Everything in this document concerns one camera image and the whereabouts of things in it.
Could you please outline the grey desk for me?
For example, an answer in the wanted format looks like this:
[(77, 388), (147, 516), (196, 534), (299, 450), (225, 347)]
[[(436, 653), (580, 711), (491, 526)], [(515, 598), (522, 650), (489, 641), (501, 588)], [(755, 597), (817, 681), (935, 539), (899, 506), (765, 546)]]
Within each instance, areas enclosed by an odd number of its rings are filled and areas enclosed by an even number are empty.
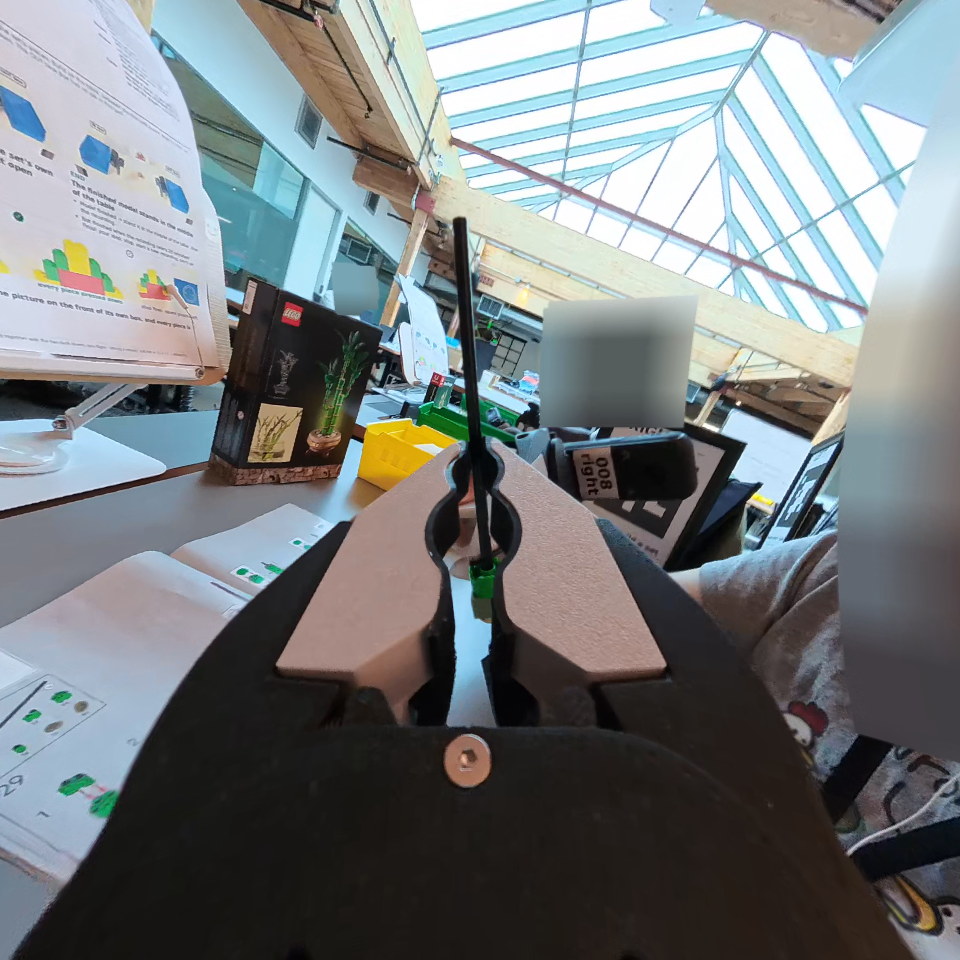
[[(383, 494), (357, 478), (361, 451), (351, 440), (334, 479), (228, 486), (196, 470), (4, 518), (2, 629), (127, 558), (171, 555), (286, 504), (332, 524), (351, 520)], [(2, 958), (12, 956), (59, 889), (2, 859)]]

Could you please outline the black framed marker sign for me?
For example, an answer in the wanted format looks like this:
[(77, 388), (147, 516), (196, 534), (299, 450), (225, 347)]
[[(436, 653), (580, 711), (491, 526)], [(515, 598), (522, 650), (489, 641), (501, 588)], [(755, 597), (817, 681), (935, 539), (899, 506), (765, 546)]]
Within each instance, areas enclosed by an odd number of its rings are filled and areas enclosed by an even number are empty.
[(743, 441), (703, 426), (687, 423), (682, 431), (692, 441), (697, 468), (697, 486), (688, 498), (606, 499), (588, 505), (664, 570), (673, 570), (684, 558), (747, 449)]

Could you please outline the yellow storage bin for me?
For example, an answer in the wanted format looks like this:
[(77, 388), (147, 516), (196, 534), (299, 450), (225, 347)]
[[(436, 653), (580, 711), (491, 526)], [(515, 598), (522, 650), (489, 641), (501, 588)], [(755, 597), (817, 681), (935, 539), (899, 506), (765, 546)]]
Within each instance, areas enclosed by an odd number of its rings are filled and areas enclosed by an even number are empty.
[(459, 441), (409, 418), (366, 426), (357, 478), (389, 491), (442, 450)]

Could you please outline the printed instruction sheet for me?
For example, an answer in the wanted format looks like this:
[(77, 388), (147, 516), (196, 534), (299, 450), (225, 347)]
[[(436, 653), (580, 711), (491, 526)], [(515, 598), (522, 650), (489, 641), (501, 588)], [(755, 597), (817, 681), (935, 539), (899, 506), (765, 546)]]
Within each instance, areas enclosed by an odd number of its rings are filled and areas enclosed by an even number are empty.
[(216, 216), (127, 2), (1, 4), (2, 376), (204, 383)]

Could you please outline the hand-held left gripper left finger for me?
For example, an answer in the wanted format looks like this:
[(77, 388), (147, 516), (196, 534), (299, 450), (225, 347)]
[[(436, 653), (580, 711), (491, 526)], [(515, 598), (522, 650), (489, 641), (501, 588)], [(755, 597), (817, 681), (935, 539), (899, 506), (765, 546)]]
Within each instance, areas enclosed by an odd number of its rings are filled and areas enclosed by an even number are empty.
[(276, 662), (284, 677), (380, 690), (400, 723), (438, 674), (427, 631), (446, 566), (426, 527), (451, 493), (452, 443), (359, 512)]

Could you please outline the green round brick stack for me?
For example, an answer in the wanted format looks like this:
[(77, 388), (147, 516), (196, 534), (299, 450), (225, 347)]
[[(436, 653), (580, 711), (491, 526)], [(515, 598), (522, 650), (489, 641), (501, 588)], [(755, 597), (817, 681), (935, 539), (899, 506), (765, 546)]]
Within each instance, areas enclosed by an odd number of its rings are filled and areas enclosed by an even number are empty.
[(494, 619), (493, 599), (500, 562), (500, 557), (494, 557), (487, 563), (476, 558), (469, 562), (467, 568), (473, 616), (487, 624), (492, 624)]

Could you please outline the green storage bin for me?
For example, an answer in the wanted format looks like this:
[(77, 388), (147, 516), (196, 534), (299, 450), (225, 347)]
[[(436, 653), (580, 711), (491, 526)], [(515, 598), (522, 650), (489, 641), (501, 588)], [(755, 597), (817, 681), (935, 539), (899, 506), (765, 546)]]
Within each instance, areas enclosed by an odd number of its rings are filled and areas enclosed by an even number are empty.
[[(481, 429), (485, 437), (497, 439), (507, 445), (514, 444), (516, 438), (522, 434), (522, 428), (500, 417), (491, 422), (487, 414), (492, 411), (500, 414), (500, 409), (486, 401), (481, 402)], [(467, 441), (470, 438), (470, 425), (467, 413), (457, 406), (438, 406), (435, 402), (420, 404), (416, 412), (414, 424), (419, 427), (428, 427), (455, 441)]]

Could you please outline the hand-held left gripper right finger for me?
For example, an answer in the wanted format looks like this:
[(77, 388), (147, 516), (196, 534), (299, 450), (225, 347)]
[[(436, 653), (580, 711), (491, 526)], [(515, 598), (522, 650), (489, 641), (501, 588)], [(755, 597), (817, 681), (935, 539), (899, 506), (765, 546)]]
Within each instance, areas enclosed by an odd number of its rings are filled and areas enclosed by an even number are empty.
[(594, 514), (501, 441), (486, 451), (490, 535), (502, 552), (484, 661), (496, 724), (544, 724), (568, 690), (665, 679)]

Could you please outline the black toy set box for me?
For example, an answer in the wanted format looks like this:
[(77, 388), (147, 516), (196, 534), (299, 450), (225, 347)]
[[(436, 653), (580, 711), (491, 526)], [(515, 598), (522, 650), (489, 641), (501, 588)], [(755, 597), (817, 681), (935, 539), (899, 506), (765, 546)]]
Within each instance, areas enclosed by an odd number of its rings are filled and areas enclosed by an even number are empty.
[(377, 325), (250, 277), (210, 471), (232, 486), (338, 477), (381, 336)]

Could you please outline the open instruction booklet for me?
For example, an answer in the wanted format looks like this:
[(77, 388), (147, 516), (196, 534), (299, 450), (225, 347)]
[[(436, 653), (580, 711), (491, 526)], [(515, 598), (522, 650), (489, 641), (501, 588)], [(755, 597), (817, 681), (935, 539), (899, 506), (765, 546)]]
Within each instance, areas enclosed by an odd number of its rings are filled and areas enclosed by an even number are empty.
[(69, 881), (198, 657), (332, 526), (286, 504), (125, 558), (2, 629), (3, 860)]

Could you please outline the black framed tablet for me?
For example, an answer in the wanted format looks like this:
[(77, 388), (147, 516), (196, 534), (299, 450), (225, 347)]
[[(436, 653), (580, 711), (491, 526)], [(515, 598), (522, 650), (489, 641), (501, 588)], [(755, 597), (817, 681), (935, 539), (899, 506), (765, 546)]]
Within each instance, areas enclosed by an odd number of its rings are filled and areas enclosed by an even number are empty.
[(846, 430), (814, 443), (804, 458), (786, 495), (777, 505), (761, 534), (756, 550), (802, 536), (801, 528), (822, 487), (829, 480), (843, 450)]

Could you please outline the long black axle rod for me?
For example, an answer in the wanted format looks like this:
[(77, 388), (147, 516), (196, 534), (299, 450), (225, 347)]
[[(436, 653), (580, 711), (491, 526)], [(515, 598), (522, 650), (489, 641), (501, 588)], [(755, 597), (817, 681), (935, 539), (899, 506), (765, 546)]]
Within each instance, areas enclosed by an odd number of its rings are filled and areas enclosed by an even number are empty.
[(478, 374), (474, 330), (474, 289), (471, 271), (470, 233), (465, 217), (456, 217), (452, 222), (454, 244), (454, 269), (457, 283), (458, 308), (461, 327), (462, 378), (467, 419), (467, 453), (473, 481), (474, 507), (479, 546), (479, 569), (488, 573), (495, 569), (494, 551), (491, 542), (490, 518), (487, 505), (487, 489), (484, 475), (485, 456), (488, 452), (482, 432), (481, 407), (479, 403)]

